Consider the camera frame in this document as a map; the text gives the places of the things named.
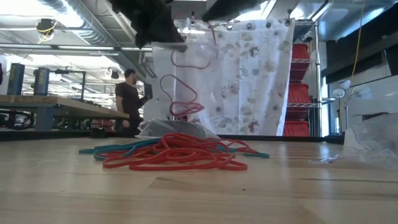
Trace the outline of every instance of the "ceiling duct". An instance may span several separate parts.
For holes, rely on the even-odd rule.
[[[73,25],[71,21],[81,21],[75,22],[74,24],[82,24],[81,27],[83,31],[73,31],[76,35],[80,36],[90,45],[97,46],[115,46],[119,45],[117,41],[108,33],[108,31],[101,25],[101,23],[96,19],[96,17],[91,13],[89,9],[80,0],[37,0],[44,6],[47,6],[58,13],[57,19],[65,18],[65,22],[60,22],[68,27],[69,24]],[[118,56],[109,56],[117,63],[119,63],[124,68],[133,68],[139,74],[143,75],[145,78],[144,71],[138,66],[139,52],[129,53],[136,60],[131,60],[127,57],[126,53],[121,53]]]

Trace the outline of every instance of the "white patterned curtain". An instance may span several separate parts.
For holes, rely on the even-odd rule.
[[[216,134],[282,135],[294,23],[269,19],[217,27],[222,106],[204,109],[189,121]],[[213,43],[213,33],[189,34],[187,42]]]

